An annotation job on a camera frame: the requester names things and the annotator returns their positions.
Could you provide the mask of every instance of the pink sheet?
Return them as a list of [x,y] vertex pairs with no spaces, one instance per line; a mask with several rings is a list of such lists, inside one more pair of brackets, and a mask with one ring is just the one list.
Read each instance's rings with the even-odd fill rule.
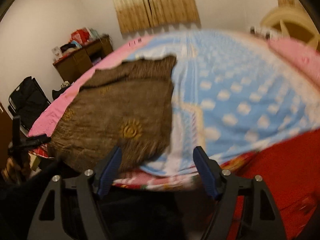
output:
[[318,51],[293,38],[269,40],[268,45],[320,87],[320,53]]
[[96,69],[110,69],[116,67],[131,53],[145,46],[150,40],[152,40],[152,38],[153,36],[144,36],[142,38],[136,38],[132,41],[129,41],[127,44],[123,45],[105,57],[97,65],[89,69],[61,96],[54,100],[52,104],[40,115],[29,131],[28,136],[36,136],[39,134],[51,136],[68,105],[78,94],[80,87],[92,77]]

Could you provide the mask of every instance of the black chair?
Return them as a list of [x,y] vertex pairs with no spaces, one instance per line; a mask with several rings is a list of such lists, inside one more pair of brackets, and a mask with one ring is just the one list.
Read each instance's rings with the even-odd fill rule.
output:
[[21,116],[21,125],[29,131],[49,105],[50,101],[36,79],[27,77],[9,96],[8,109],[13,116]]

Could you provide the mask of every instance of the door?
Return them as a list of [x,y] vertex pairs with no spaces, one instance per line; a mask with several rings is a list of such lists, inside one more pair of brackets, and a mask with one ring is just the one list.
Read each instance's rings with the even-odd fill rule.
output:
[[0,170],[5,168],[12,139],[12,120],[0,102]]

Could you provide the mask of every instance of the metal screw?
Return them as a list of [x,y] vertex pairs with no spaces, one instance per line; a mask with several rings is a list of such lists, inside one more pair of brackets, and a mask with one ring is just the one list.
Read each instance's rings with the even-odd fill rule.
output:
[[224,176],[230,176],[230,175],[231,175],[231,171],[229,171],[229,170],[222,170],[222,174],[223,174]]
[[57,182],[57,181],[60,180],[60,178],[61,177],[59,175],[55,175],[55,176],[52,177],[52,181]]
[[256,181],[258,181],[258,182],[261,182],[261,181],[262,181],[262,176],[260,176],[260,175],[256,175],[254,178],[255,178]]
[[93,174],[93,170],[86,170],[86,171],[84,172],[84,174],[85,174],[86,176],[91,176],[91,175]]
[[250,28],[250,33],[251,33],[251,34],[255,34],[254,26],[252,26],[252,27]]

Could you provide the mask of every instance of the light blue polka dot blanket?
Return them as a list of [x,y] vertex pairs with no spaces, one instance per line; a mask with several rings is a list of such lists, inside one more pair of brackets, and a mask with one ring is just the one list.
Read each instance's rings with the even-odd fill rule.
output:
[[195,172],[196,146],[222,164],[320,127],[318,91],[266,46],[218,31],[175,32],[155,36],[128,60],[168,54],[178,60],[171,144],[140,167],[145,172]]

